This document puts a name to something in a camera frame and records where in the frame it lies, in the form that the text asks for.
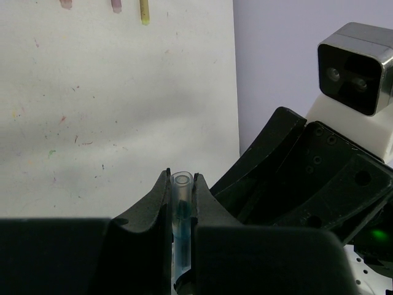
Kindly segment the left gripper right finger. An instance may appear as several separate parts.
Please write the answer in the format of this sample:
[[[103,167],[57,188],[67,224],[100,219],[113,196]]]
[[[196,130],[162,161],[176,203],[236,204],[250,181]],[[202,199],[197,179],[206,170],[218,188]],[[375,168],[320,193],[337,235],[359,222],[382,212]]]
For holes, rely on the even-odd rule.
[[[195,175],[195,294],[355,294],[339,240],[310,228],[245,226]]]

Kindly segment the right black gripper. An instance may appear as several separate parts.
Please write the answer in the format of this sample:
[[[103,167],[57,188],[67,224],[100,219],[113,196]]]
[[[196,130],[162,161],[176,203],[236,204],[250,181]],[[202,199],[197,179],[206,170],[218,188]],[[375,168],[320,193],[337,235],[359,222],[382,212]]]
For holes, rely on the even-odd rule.
[[[354,237],[392,198],[392,169],[328,126],[312,122],[304,129],[305,124],[289,108],[277,108],[210,192],[239,222],[249,224],[278,171],[284,200],[275,226]]]

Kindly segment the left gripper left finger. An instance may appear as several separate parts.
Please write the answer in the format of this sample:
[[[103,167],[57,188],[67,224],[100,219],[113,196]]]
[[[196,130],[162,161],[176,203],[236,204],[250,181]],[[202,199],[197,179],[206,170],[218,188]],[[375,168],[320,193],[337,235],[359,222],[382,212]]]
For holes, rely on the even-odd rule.
[[[112,219],[1,219],[1,293],[169,294],[169,179]]]

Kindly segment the clear blue pen cap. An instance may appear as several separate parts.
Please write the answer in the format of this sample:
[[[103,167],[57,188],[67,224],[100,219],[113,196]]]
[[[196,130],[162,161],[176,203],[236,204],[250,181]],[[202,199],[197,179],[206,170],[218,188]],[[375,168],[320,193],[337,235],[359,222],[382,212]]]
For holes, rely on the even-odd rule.
[[[172,229],[176,239],[191,236],[193,176],[187,171],[171,175]]]

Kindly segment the yellow pen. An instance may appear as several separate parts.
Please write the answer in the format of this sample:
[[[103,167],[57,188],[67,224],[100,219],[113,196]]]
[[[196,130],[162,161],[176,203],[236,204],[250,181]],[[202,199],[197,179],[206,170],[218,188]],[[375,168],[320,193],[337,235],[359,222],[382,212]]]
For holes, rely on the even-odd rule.
[[[141,14],[141,23],[143,25],[148,25],[150,23],[149,1],[140,0],[139,6],[140,6],[140,14]]]

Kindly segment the pink pen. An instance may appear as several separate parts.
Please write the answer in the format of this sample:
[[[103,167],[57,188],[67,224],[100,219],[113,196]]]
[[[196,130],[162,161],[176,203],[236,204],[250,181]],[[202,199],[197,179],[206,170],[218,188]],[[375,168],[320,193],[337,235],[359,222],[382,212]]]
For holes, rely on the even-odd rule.
[[[119,14],[122,11],[122,1],[121,0],[111,0],[111,7],[113,13]]]

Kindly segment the orange pen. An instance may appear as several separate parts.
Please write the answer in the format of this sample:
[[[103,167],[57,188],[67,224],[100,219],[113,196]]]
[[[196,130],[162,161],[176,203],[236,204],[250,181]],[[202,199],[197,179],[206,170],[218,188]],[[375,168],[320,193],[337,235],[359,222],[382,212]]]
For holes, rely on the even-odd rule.
[[[60,5],[64,9],[72,9],[72,0],[60,0]]]

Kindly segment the blue pen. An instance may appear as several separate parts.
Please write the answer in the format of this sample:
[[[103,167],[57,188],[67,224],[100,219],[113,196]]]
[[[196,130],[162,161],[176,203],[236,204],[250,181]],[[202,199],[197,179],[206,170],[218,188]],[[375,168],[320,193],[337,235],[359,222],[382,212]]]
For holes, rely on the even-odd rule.
[[[174,277],[178,279],[191,268],[191,209],[180,200],[173,213]]]

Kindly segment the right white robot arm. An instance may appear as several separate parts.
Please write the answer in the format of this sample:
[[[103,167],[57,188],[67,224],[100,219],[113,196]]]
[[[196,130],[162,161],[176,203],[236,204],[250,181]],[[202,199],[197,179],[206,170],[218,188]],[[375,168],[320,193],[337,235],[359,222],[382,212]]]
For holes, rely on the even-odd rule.
[[[211,194],[246,225],[329,230],[392,277],[392,168],[320,121],[275,110]]]

